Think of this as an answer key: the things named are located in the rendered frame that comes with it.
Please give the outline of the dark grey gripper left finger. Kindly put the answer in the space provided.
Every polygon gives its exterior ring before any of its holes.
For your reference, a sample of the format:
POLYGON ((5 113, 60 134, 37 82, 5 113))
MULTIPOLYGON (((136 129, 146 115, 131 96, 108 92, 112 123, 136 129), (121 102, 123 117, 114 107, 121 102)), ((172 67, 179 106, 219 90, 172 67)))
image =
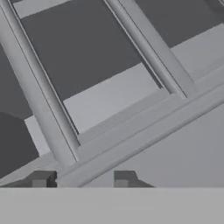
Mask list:
POLYGON ((3 185, 3 187, 56 187, 56 171, 34 171, 26 178, 3 185))

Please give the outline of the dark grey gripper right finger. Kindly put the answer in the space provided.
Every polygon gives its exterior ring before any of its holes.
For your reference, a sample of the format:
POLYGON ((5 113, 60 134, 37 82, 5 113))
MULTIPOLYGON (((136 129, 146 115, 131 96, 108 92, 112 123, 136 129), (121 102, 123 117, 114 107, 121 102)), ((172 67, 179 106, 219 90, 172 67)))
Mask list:
POLYGON ((128 188, 128 187, 149 187, 150 185, 138 178, 135 171, 114 171, 114 187, 128 188))

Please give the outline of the grey glass cabinet door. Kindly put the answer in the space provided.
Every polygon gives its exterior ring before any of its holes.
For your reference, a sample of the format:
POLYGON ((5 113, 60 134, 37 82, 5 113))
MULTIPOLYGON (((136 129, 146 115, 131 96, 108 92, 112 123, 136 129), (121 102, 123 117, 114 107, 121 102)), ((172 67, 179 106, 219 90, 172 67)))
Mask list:
POLYGON ((68 29, 51 72, 10 0, 0 0, 1 37, 18 82, 53 155, 74 164, 80 150, 113 132, 133 133, 151 123, 157 105, 185 89, 123 7, 121 0, 91 0, 68 29))
POLYGON ((120 0, 184 93, 224 84, 224 6, 219 0, 120 0))
POLYGON ((0 42, 55 159, 74 165, 79 142, 71 120, 9 0, 0 0, 0 42))

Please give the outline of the dark grey round object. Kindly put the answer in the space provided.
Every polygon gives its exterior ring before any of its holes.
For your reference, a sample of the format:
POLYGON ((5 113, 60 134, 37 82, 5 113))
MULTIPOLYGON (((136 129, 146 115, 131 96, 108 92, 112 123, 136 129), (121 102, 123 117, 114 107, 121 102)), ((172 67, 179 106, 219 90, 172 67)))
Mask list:
POLYGON ((38 157, 25 122, 0 112, 0 179, 38 157))

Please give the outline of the grey wall cabinet body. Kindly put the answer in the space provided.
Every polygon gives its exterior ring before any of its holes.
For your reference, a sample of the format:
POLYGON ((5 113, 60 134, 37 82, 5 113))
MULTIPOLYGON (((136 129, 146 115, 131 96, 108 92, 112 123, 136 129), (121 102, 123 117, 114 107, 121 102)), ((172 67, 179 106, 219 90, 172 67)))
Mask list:
POLYGON ((173 96, 82 145, 59 186, 113 186, 135 171, 157 187, 224 187, 224 84, 193 99, 173 96))

